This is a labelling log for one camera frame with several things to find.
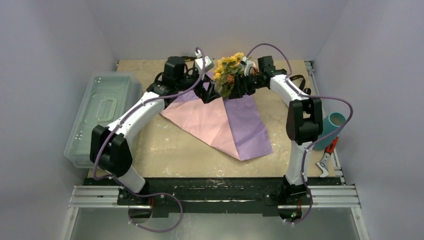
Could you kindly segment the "black aluminium base frame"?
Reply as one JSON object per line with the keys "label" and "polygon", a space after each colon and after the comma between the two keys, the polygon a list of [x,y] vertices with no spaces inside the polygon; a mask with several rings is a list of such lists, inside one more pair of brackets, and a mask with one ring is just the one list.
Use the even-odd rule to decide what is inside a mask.
{"label": "black aluminium base frame", "polygon": [[358,193],[339,178],[309,180],[310,192],[284,196],[281,177],[148,179],[151,197],[136,197],[111,180],[86,179],[74,187],[71,208],[127,209],[135,218],[166,218],[173,213],[261,214],[296,221],[313,208],[357,208]]}

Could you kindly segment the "orange handled cutter tool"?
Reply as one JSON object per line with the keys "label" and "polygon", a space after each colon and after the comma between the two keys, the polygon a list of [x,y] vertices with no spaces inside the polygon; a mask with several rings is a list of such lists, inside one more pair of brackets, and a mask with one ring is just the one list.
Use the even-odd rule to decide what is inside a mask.
{"label": "orange handled cutter tool", "polygon": [[339,137],[337,136],[324,150],[323,157],[319,162],[316,163],[316,166],[321,170],[320,178],[326,178],[329,176],[328,163],[331,155],[335,151],[336,145],[338,143]]}

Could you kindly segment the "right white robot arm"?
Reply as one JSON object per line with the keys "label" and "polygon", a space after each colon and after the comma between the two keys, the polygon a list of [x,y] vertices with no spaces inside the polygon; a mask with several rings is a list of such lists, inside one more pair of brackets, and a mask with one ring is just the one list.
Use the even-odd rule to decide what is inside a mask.
{"label": "right white robot arm", "polygon": [[279,195],[288,204],[307,193],[308,151],[323,132],[322,102],[300,90],[283,69],[276,69],[273,58],[258,59],[258,68],[248,57],[241,59],[243,73],[234,77],[229,99],[252,95],[257,89],[268,88],[277,93],[288,107],[286,133],[291,141],[287,173],[284,175]]}

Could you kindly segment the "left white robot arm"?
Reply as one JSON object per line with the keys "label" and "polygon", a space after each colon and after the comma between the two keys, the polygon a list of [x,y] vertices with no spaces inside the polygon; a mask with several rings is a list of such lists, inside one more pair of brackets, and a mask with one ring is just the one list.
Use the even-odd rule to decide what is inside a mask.
{"label": "left white robot arm", "polygon": [[219,97],[207,76],[215,66],[213,59],[198,52],[191,61],[192,66],[188,66],[183,56],[170,56],[134,105],[111,123],[98,124],[91,131],[89,160],[94,165],[93,178],[117,181],[138,205],[146,203],[151,195],[148,181],[133,164],[132,147],[139,132],[186,93],[193,93],[204,103]]}

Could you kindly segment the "black printed ribbon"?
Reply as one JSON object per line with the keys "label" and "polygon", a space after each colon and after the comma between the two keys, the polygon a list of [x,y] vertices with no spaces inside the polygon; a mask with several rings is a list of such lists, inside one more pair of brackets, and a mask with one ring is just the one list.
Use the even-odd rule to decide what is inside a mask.
{"label": "black printed ribbon", "polygon": [[289,77],[291,82],[295,82],[298,81],[299,85],[298,88],[306,95],[310,95],[312,93],[312,90],[308,87],[306,87],[306,78],[301,75],[301,74],[297,74],[294,76]]}

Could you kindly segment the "teal vase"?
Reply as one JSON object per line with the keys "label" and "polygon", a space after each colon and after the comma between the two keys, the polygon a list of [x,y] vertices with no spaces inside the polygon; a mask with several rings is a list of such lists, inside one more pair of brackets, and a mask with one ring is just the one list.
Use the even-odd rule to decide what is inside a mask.
{"label": "teal vase", "polygon": [[337,130],[335,133],[329,135],[325,139],[321,140],[320,142],[316,143],[312,149],[316,151],[324,150],[340,133],[339,127],[346,122],[346,117],[340,113],[340,112],[332,112],[329,115],[327,115],[323,119],[323,131],[318,136],[319,139],[329,135],[330,133]]}

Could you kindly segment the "clear plastic storage box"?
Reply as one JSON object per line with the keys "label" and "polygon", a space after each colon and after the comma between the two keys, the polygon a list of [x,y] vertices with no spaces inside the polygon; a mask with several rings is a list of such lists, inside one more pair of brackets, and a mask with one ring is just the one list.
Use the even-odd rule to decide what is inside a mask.
{"label": "clear plastic storage box", "polygon": [[91,169],[90,146],[92,130],[97,125],[106,127],[128,111],[143,93],[142,85],[132,72],[108,71],[93,73],[71,133],[64,156],[76,168]]}

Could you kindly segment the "flower bouquet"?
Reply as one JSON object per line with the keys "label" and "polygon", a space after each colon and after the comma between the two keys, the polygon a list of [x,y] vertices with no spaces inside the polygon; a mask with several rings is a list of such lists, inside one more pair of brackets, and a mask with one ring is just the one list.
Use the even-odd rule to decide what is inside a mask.
{"label": "flower bouquet", "polygon": [[[217,61],[217,67],[213,71],[212,80],[215,82],[215,89],[223,99],[228,99],[234,87],[235,77],[244,75],[244,68],[241,59],[246,57],[243,52],[237,52],[233,56],[223,57]],[[256,75],[258,69],[255,67],[250,75]]]}

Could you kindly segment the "pink wrapping paper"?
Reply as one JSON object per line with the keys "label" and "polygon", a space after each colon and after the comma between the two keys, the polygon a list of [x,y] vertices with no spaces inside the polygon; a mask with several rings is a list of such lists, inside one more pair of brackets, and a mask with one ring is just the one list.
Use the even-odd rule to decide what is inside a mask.
{"label": "pink wrapping paper", "polygon": [[239,161],[273,153],[267,127],[252,95],[203,103],[194,91],[189,91],[177,97],[161,115],[208,146]]}

